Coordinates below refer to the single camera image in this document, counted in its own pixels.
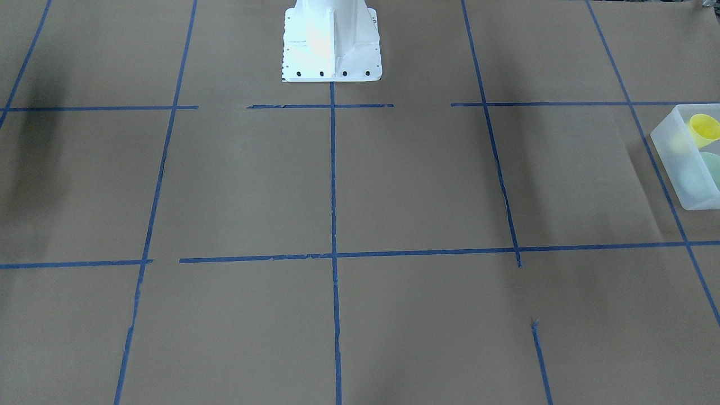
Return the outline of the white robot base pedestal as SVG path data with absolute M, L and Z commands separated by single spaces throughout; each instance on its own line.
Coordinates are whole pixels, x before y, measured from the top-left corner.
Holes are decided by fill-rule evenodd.
M 377 13 L 365 1 L 297 1 L 283 18 L 283 82 L 383 77 Z

